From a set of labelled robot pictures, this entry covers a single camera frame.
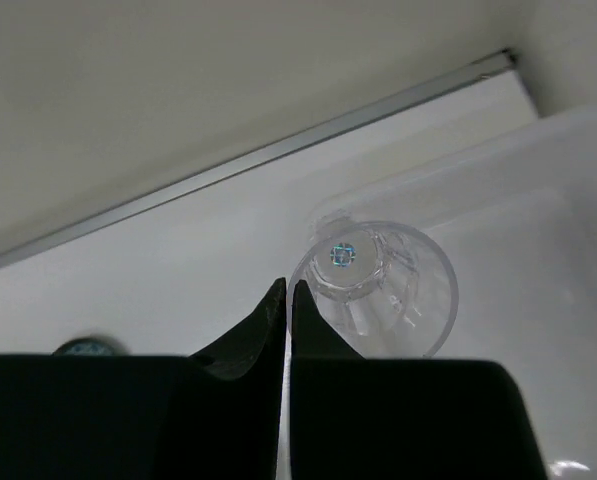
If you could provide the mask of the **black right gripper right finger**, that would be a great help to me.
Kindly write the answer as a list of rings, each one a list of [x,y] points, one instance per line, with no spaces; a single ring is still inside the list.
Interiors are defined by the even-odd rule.
[[[296,479],[543,479],[521,392],[482,360],[366,359],[293,291],[290,469]]]

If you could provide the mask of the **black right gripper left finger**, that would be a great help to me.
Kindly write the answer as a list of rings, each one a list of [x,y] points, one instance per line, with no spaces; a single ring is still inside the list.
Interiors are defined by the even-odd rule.
[[[271,479],[286,282],[190,356],[0,355],[0,479]]]

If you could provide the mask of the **clear plastic cup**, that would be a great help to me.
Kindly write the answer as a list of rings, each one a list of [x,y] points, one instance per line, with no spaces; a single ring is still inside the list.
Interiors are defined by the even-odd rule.
[[[348,216],[321,222],[290,284],[301,281],[324,321],[365,358],[430,358],[457,317],[449,258],[401,223]]]

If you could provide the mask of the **blue floral small plate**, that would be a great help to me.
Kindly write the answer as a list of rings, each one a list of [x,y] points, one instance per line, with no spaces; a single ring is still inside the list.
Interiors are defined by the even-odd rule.
[[[62,344],[53,352],[57,356],[120,356],[121,346],[100,337],[80,337]]]

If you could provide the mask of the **translucent plastic bin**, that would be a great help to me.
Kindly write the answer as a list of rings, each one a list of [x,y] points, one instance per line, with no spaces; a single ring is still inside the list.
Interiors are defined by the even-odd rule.
[[[549,475],[597,479],[597,107],[332,199],[313,236],[341,216],[409,225],[442,248],[459,304],[432,357],[501,364]]]

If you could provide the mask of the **aluminium table edge rail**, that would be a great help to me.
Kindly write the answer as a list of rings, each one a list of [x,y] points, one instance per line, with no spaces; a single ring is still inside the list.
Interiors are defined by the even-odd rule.
[[[504,48],[456,70],[401,90],[296,134],[233,157],[211,168],[170,183],[27,241],[0,253],[0,269],[111,225],[153,210],[219,182],[251,171],[366,125],[475,85],[517,68],[518,55]]]

